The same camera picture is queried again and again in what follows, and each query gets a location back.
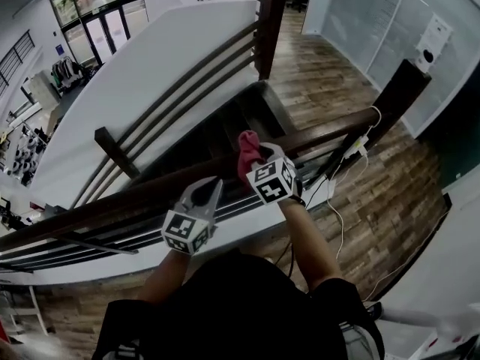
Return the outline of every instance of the white plug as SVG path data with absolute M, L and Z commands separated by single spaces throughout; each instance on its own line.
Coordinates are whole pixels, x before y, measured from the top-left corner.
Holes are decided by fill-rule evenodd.
M 359 152 L 360 155 L 362 155 L 362 156 L 366 156 L 367 155 L 367 149 L 365 148 L 365 144 L 367 144 L 367 141 L 368 141 L 368 136 L 367 135 L 360 136 L 352 144 L 352 146 L 346 150 L 346 152 L 343 154 L 343 158 L 347 159 L 357 152 Z

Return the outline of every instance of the black sleeve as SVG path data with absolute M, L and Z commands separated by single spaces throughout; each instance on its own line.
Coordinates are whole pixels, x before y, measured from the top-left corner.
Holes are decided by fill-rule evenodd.
M 148 319 L 154 313 L 155 307 L 146 301 L 118 300 L 109 303 L 92 360 L 101 360 L 119 346 L 145 337 Z
M 329 279 L 321 283 L 311 294 L 322 306 L 329 318 L 337 323 L 360 326 L 375 340 L 380 358 L 385 357 L 382 335 L 364 307 L 356 286 L 343 279 Z

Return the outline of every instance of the forearm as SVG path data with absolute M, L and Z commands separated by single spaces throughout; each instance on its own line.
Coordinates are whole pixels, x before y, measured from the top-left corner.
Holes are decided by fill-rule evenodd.
M 329 278 L 341 278 L 340 267 L 305 207 L 295 200 L 279 203 L 286 219 L 295 258 L 310 290 Z
M 183 284 L 191 257 L 171 250 L 143 284 L 138 299 L 158 305 Z

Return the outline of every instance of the person's right arm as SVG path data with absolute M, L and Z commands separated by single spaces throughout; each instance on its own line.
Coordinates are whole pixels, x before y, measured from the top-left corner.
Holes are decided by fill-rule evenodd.
M 294 199 L 282 200 L 278 205 L 286 219 L 298 267 L 310 291 L 325 280 L 342 278 L 329 244 L 305 207 Z

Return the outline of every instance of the black shirt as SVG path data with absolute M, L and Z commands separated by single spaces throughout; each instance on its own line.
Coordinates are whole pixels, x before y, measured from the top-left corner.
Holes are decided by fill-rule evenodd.
M 383 359 L 382 338 L 353 284 L 330 279 L 305 294 L 267 260 L 232 252 L 207 262 L 160 306 L 110 303 L 93 359 L 347 359 L 345 322 L 368 332 Z

